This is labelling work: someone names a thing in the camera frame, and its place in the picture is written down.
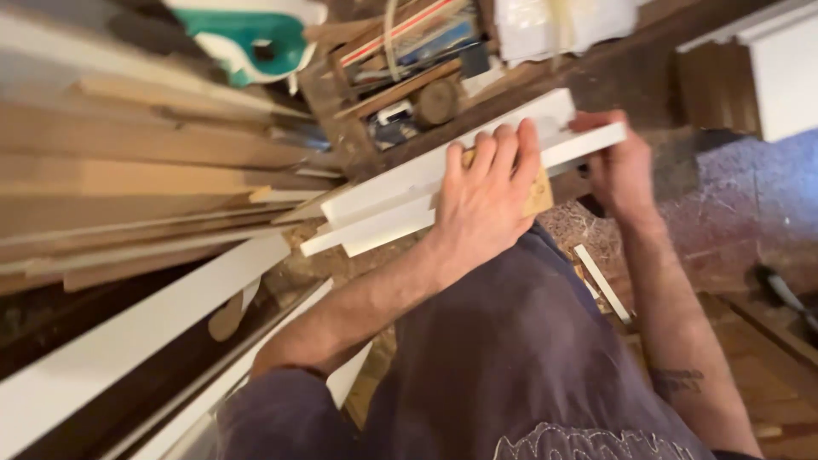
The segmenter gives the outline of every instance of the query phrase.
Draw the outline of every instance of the wooden workbench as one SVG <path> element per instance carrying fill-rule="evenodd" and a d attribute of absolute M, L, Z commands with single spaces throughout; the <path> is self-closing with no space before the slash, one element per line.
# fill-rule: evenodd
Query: wooden workbench
<path fill-rule="evenodd" d="M 654 148 L 659 199 L 697 186 L 694 155 L 708 135 L 691 128 L 681 112 L 676 84 L 676 46 L 752 13 L 771 0 L 653 0 L 640 9 L 637 31 L 630 37 L 600 43 L 578 59 L 568 59 L 554 74 L 550 62 L 524 64 L 511 71 L 488 99 L 461 112 L 453 121 L 379 152 L 361 120 L 336 119 L 344 108 L 343 83 L 335 80 L 326 58 L 317 58 L 299 74 L 299 83 L 318 122 L 326 131 L 344 172 L 362 182 L 387 169 L 450 142 L 553 88 L 570 88 L 581 110 L 627 111 L 633 128 Z M 586 180 L 571 171 L 552 178 L 555 203 L 589 192 Z"/>

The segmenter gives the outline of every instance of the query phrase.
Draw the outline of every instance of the dark t-shirt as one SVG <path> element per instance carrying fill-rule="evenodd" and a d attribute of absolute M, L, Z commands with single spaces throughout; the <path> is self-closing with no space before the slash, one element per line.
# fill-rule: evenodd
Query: dark t-shirt
<path fill-rule="evenodd" d="M 542 227 L 395 327 L 361 433 L 323 381 L 276 369 L 219 411 L 221 458 L 715 458 Z"/>

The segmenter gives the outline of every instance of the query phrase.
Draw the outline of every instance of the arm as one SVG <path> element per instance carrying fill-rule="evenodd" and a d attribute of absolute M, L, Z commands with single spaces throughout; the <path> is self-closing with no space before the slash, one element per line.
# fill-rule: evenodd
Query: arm
<path fill-rule="evenodd" d="M 540 168 L 534 124 L 524 120 L 517 132 L 504 124 L 493 136 L 480 133 L 475 148 L 468 169 L 461 163 L 463 146 L 448 148 L 437 215 L 426 237 L 284 327 L 256 355 L 251 378 L 281 367 L 329 376 L 365 340 L 514 245 L 534 219 L 520 217 Z"/>
<path fill-rule="evenodd" d="M 575 130 L 624 112 L 578 113 Z M 710 449 L 761 457 L 716 334 L 673 250 L 653 198 L 650 148 L 633 131 L 590 160 L 596 199 L 616 219 L 631 275 L 634 308 L 655 391 Z"/>

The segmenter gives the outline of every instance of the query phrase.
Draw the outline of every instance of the hand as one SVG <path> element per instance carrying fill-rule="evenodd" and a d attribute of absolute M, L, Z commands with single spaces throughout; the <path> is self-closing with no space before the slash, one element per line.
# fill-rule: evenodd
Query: hand
<path fill-rule="evenodd" d="M 426 237 L 431 252 L 440 255 L 447 285 L 512 247 L 534 223 L 534 216 L 522 217 L 540 169 L 534 123 L 523 120 L 517 132 L 503 124 L 493 136 L 479 133 L 475 150 L 468 169 L 462 164 L 460 143 L 446 151 L 437 215 Z"/>
<path fill-rule="evenodd" d="M 595 114 L 578 111 L 569 127 L 582 132 L 618 121 L 625 124 L 627 138 L 590 156 L 591 189 L 620 225 L 640 227 L 658 218 L 648 144 L 633 132 L 622 110 Z"/>

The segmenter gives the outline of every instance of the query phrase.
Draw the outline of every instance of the person's left hand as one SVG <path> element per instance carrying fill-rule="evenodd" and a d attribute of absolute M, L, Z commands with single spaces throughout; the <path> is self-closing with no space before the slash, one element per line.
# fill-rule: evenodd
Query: person's left hand
<path fill-rule="evenodd" d="M 463 146 L 449 146 L 435 223 L 426 237 L 446 256 L 443 272 L 452 283 L 512 247 L 534 222 L 534 216 L 522 217 L 540 169 L 534 123 L 523 120 L 517 132 L 508 124 L 493 136 L 481 132 L 475 150 L 466 169 Z"/>

